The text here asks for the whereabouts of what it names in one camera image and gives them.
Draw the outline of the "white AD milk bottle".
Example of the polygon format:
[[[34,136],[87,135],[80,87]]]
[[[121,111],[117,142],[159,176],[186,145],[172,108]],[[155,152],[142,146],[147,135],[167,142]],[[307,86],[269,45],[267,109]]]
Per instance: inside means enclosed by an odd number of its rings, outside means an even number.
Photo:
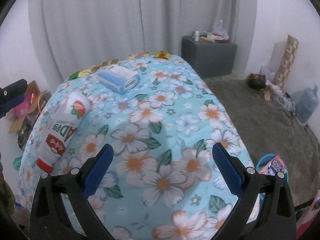
[[[59,103],[38,148],[36,165],[41,170],[47,173],[52,172],[54,164],[65,153],[81,120],[89,110],[90,102],[80,92],[71,92]]]

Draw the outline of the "blue plastic trash basket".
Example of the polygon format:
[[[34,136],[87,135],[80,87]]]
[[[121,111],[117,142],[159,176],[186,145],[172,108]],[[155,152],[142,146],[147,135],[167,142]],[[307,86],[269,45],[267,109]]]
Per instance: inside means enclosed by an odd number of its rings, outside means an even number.
[[[289,183],[287,166],[278,154],[268,153],[263,155],[259,159],[255,169],[259,174],[267,176],[275,176],[278,172],[282,172],[284,174],[284,179]]]

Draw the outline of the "cardboard box with pink bag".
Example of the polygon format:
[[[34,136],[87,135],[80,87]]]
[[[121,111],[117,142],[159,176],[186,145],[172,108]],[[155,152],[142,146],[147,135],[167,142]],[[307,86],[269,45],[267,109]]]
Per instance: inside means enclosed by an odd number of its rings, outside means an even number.
[[[48,90],[41,92],[36,81],[31,81],[24,94],[24,101],[14,108],[15,119],[10,124],[8,134],[19,132],[24,125],[33,127],[50,96]]]

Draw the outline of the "white curtain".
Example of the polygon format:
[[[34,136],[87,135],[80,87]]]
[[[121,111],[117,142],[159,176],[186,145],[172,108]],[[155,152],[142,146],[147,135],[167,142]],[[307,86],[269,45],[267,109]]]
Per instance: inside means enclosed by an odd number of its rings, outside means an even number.
[[[48,82],[133,53],[181,51],[181,38],[223,21],[242,74],[253,42],[257,0],[28,0],[36,56]]]

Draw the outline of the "blue white carton box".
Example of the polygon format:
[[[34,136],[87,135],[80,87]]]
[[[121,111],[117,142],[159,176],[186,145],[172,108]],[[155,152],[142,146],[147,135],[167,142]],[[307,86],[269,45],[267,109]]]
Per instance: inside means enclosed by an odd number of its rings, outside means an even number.
[[[98,72],[97,78],[100,84],[120,95],[124,95],[140,83],[140,76],[137,71],[129,70],[117,64],[106,66]]]

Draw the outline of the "floral blue tablecloth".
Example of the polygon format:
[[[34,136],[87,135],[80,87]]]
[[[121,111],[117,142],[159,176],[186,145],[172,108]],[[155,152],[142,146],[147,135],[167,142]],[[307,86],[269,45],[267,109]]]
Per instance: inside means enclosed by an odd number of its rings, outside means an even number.
[[[52,94],[25,147],[18,195],[31,209],[41,170],[36,166],[46,128],[67,96],[86,96],[83,118],[53,174],[65,174],[105,144],[114,159],[89,203],[115,239],[211,239],[236,204],[212,158],[212,146],[251,166],[225,108],[191,66],[169,60],[125,60],[140,83],[120,95],[96,74],[65,81]]]

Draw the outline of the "blue water jug on floor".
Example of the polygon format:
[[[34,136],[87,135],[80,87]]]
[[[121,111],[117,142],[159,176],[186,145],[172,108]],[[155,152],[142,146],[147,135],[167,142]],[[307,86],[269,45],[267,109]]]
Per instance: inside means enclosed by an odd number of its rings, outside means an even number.
[[[317,92],[318,86],[316,84],[313,88],[307,87],[303,90],[303,93],[295,106],[296,118],[301,125],[307,124],[319,104]]]

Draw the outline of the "dark brown floor box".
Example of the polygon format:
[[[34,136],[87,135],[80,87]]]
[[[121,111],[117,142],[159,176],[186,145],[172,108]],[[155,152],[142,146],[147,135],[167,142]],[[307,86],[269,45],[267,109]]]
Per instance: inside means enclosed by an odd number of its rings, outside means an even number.
[[[248,78],[248,85],[251,89],[265,89],[266,76],[261,74],[251,73]]]

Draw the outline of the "patterned cardboard roll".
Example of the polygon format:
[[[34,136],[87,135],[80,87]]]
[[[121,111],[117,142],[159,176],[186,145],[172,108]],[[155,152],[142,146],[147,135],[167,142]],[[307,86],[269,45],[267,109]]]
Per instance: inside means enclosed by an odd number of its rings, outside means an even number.
[[[280,88],[283,88],[287,78],[291,72],[292,65],[295,61],[297,50],[299,47],[299,41],[292,35],[287,36],[287,42],[285,44],[285,50],[283,57],[281,58],[280,66],[275,73],[272,83]]]

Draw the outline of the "gold foil wrapper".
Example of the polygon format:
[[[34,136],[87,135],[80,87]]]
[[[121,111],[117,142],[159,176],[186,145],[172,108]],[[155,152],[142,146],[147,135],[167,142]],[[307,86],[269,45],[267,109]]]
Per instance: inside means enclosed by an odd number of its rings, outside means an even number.
[[[162,59],[162,60],[169,60],[172,58],[172,55],[170,53],[168,53],[167,51],[158,51],[155,53],[154,59]]]

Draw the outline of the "dark grey cabinet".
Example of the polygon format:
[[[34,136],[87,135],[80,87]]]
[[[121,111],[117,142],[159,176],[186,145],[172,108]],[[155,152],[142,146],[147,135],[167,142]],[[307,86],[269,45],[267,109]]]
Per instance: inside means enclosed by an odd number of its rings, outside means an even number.
[[[181,58],[202,78],[225,76],[232,73],[237,45],[209,43],[182,37]]]

